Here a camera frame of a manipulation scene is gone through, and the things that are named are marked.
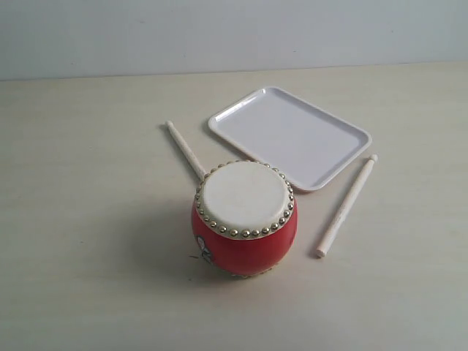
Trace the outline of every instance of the red drum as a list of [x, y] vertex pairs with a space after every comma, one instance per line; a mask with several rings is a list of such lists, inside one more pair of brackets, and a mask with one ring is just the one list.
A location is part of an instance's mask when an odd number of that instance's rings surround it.
[[197, 188], [192, 229], [202, 256], [232, 274], [272, 268], [293, 244], [297, 225], [293, 188], [269, 165], [228, 162]]

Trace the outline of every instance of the drum rim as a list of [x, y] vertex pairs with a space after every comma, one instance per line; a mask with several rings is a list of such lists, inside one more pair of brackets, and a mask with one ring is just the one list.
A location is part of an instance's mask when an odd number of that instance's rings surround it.
[[[251, 162], [251, 161], [250, 160], [245, 160], [245, 161], [236, 160], [234, 162]], [[281, 173], [278, 168], [271, 167], [268, 163], [255, 161], [255, 163], [258, 163], [258, 164], [264, 165], [267, 168], [270, 168], [273, 172], [275, 172], [278, 175], [278, 177], [282, 178], [282, 180], [286, 183], [287, 191], [289, 193], [288, 194], [289, 201], [286, 205], [286, 208], [283, 210], [282, 216], [280, 216], [275, 222], [271, 223], [270, 226], [262, 227], [262, 228], [227, 227], [227, 225], [224, 225], [221, 221], [219, 221], [213, 215], [208, 213], [205, 208], [203, 208], [202, 201], [200, 201], [200, 198], [201, 198], [201, 192], [205, 185], [205, 180], [211, 174], [215, 173], [220, 168], [226, 165], [230, 165], [234, 162], [229, 161], [226, 164], [218, 165], [218, 168], [213, 168], [210, 173], [207, 173], [205, 175], [205, 179], [200, 182], [200, 185], [197, 187], [197, 190], [195, 193], [195, 199], [194, 199], [195, 211], [197, 213], [197, 216], [200, 218], [200, 220], [205, 224], [205, 226], [208, 229], [210, 229], [211, 231], [215, 232], [216, 234], [224, 238], [229, 238], [232, 240], [257, 240], [257, 239], [265, 238], [269, 235], [272, 235], [278, 232], [289, 222], [289, 220], [293, 216], [292, 214], [296, 208], [295, 196], [294, 196], [294, 190], [291, 186], [291, 183], [286, 179], [286, 176], [284, 175], [284, 173]]]

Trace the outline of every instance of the toy drum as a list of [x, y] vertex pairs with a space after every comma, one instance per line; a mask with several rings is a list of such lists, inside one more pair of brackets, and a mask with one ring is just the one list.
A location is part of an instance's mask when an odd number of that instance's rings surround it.
[[290, 249], [297, 224], [290, 182], [259, 162], [228, 162], [211, 170], [192, 207], [192, 229], [203, 258], [240, 276], [277, 264]]

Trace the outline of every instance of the white table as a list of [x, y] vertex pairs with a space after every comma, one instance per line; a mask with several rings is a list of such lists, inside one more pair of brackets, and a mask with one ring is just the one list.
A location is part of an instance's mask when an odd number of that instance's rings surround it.
[[[284, 261], [230, 280], [202, 260], [195, 176], [239, 158], [206, 120], [276, 85], [374, 143], [298, 195]], [[466, 350], [468, 63], [0, 83], [0, 350]], [[311, 257], [370, 153], [364, 190]]]

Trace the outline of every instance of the tray rim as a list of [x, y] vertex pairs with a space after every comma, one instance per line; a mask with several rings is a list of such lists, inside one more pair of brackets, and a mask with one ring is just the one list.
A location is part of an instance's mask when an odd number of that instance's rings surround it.
[[246, 96], [240, 98], [239, 100], [232, 103], [231, 105], [229, 105], [225, 109], [223, 109], [223, 110], [219, 111], [218, 113], [215, 113], [214, 115], [212, 115], [208, 119], [208, 128], [215, 135], [217, 135], [221, 139], [227, 141], [230, 145], [234, 146], [236, 149], [238, 149], [240, 152], [242, 152], [246, 156], [248, 156], [248, 157], [250, 157], [250, 158], [252, 158], [254, 160], [257, 160], [259, 162], [269, 162], [270, 163], [271, 161], [268, 161], [268, 160], [263, 159], [262, 157], [259, 157], [259, 155], [257, 155], [255, 152], [252, 152], [252, 150], [249, 150], [249, 149], [245, 148], [242, 144], [240, 144], [236, 140], [232, 139], [231, 137], [225, 135], [223, 132], [221, 132], [217, 128], [217, 126], [218, 126], [217, 119], [220, 116], [223, 116], [224, 114], [230, 115], [230, 110], [232, 110], [237, 105], [241, 104], [242, 102], [245, 102], [246, 100], [249, 100], [249, 99], [257, 96], [258, 94], [266, 94], [266, 91], [268, 91], [268, 90], [276, 90], [276, 91], [279, 91], [279, 92], [281, 92], [283, 94], [286, 94], [287, 96], [292, 97], [293, 99], [296, 99], [299, 102], [302, 102], [302, 103], [304, 103], [304, 104], [306, 104], [306, 105], [308, 105], [308, 106], [310, 106], [310, 107], [312, 107], [312, 108], [314, 108], [314, 109], [328, 115], [330, 118], [334, 118], [335, 120], [340, 121], [343, 124], [346, 124], [347, 126], [349, 126], [349, 127], [353, 128], [353, 129], [363, 133], [366, 136], [366, 139], [367, 139], [367, 141], [354, 154], [352, 154], [350, 157], [348, 157], [345, 162], [342, 162], [339, 167], [337, 167], [327, 178], [325, 178], [318, 185], [307, 186], [305, 184], [298, 184], [298, 182], [294, 181], [294, 179], [290, 179], [290, 177], [288, 176], [286, 170], [281, 170], [286, 175], [288, 180], [290, 180], [291, 184], [296, 189], [301, 190], [303, 192], [315, 192], [317, 190], [322, 189], [325, 185], [330, 183], [330, 181], [332, 181], [338, 174], [340, 174], [340, 172], [343, 171], [344, 168], [346, 168], [348, 165], [350, 165], [350, 163], [352, 163], [355, 159], [357, 159], [372, 144], [372, 136], [366, 130], [354, 125], [353, 123], [350, 123], [349, 121], [344, 120], [341, 117], [338, 117], [338, 116], [334, 115], [333, 113], [328, 112], [327, 110], [325, 110], [325, 109], [323, 109], [321, 107], [318, 107], [318, 106], [316, 106], [316, 105], [314, 105], [314, 104], [312, 104], [310, 102], [307, 102], [306, 100], [301, 99], [300, 97], [297, 97], [296, 95], [291, 94], [289, 91], [285, 91], [283, 88], [279, 88], [278, 86], [263, 86], [262, 88], [256, 89], [253, 92], [247, 94]]

